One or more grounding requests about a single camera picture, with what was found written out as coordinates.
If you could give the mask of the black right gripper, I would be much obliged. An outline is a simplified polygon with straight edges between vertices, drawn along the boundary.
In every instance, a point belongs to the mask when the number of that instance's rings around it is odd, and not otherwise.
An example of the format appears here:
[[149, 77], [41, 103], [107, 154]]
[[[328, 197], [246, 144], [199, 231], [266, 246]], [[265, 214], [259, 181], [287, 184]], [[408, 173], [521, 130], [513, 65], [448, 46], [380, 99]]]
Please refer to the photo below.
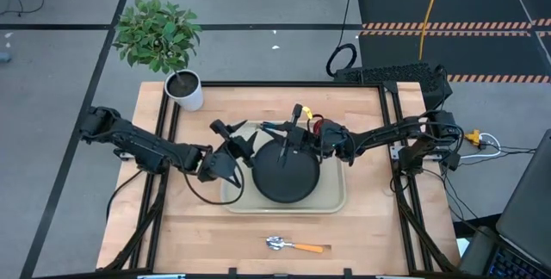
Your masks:
[[324, 116], [313, 114], [313, 118], [309, 120], [302, 111], [302, 107], [300, 104], [294, 105], [291, 123], [262, 123], [262, 130], [267, 134], [274, 135], [276, 132], [288, 132], [287, 138], [282, 142], [278, 157], [280, 166], [286, 164], [289, 147], [293, 151], [304, 151], [313, 154], [318, 158], [320, 164], [324, 158], [335, 156], [348, 165], [353, 165], [356, 157], [356, 143], [350, 131], [339, 124], [341, 126], [339, 133], [327, 133], [319, 137], [313, 133], [313, 125], [320, 117], [324, 118]]

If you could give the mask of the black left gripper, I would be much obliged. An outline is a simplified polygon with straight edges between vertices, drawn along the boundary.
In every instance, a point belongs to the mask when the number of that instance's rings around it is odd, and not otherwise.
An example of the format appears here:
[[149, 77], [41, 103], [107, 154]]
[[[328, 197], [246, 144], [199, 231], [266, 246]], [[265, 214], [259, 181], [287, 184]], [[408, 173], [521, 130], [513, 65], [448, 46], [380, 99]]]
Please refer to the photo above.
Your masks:
[[[243, 120], [237, 124], [231, 125], [231, 134], [236, 133], [247, 120]], [[255, 154], [254, 143], [257, 137], [257, 132], [254, 132], [249, 139], [243, 136], [234, 138], [235, 157], [242, 158], [245, 165], [249, 168], [254, 167]], [[201, 161], [201, 166], [198, 171], [198, 179], [200, 182], [211, 182], [216, 179], [223, 179], [229, 182], [236, 188], [241, 188], [242, 183], [236, 176], [236, 168], [238, 167], [237, 160], [228, 149], [228, 142], [223, 142], [216, 150], [209, 146], [204, 153]]]

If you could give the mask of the black round plate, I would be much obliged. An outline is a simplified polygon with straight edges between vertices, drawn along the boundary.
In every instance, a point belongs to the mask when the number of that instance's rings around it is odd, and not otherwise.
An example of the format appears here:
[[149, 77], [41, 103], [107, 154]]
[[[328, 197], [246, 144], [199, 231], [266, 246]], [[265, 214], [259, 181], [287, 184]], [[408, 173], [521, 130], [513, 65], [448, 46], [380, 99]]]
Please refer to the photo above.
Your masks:
[[252, 179], [258, 191], [273, 202], [294, 203], [308, 197], [319, 182], [319, 161], [309, 152], [288, 152], [279, 159], [282, 146], [271, 140], [255, 155]]

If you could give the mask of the steel spoon with orange handle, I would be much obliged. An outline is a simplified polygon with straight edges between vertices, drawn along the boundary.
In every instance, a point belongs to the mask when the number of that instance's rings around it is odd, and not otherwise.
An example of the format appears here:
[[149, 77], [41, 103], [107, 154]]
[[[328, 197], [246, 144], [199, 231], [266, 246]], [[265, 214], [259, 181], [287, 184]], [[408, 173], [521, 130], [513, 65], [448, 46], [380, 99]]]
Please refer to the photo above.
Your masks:
[[280, 251], [283, 248], [294, 248], [301, 251], [310, 251], [315, 253], [323, 253], [324, 248], [319, 245], [305, 245], [292, 242], [286, 242], [282, 237], [270, 236], [266, 238], [266, 245], [274, 251]]

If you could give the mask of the beige plastic tray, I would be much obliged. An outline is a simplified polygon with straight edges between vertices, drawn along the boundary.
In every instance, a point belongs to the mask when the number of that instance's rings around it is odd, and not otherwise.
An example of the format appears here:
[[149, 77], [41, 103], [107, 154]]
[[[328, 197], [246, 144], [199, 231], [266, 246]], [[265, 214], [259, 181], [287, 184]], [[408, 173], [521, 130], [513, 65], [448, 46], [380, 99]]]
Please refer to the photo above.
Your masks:
[[[254, 143], [255, 155], [259, 148], [274, 140], [260, 129], [258, 121], [246, 122], [237, 134], [249, 138], [254, 132], [257, 137]], [[220, 185], [220, 199], [227, 202], [227, 210], [237, 214], [331, 214], [337, 212], [346, 203], [345, 166], [337, 158], [325, 158], [319, 164], [319, 182], [313, 192], [305, 199], [294, 203], [274, 202], [263, 196], [252, 179], [252, 169], [241, 160], [238, 161], [236, 173], [244, 178], [243, 189], [238, 189], [228, 182]]]

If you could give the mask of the white plant pot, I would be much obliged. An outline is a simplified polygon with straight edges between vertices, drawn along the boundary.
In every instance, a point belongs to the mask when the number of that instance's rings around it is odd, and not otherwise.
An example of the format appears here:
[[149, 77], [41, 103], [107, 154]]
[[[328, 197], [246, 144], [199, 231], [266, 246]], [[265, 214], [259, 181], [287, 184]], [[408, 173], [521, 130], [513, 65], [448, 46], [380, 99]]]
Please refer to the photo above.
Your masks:
[[164, 92], [186, 111], [197, 111], [204, 103], [201, 80], [191, 70], [172, 72], [164, 82]]

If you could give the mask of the green leafy plant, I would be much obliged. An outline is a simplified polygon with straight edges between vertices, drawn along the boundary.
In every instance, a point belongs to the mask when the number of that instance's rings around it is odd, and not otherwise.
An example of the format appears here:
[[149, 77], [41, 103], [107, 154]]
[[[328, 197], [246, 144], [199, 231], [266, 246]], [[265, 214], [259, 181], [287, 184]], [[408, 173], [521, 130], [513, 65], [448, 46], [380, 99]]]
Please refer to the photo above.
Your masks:
[[112, 47], [130, 66], [164, 74], [185, 70], [201, 43], [196, 19], [195, 12], [175, 3], [135, 0], [120, 15]]

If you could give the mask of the black hazard-striped floor mat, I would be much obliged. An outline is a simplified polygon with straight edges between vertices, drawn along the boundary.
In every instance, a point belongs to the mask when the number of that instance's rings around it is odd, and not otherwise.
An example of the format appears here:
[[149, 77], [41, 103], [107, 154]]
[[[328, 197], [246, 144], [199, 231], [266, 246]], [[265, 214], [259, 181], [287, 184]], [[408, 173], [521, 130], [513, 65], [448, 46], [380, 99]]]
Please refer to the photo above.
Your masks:
[[551, 0], [358, 0], [366, 66], [424, 61], [453, 82], [551, 84]]

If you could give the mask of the dark laptop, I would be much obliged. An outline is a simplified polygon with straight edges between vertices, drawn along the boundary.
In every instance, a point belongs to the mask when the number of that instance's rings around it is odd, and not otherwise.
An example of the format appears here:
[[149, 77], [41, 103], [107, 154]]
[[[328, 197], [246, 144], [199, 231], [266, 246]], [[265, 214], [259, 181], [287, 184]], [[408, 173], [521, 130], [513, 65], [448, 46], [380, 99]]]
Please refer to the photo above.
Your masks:
[[551, 128], [496, 227], [476, 230], [459, 270], [498, 279], [551, 279]]

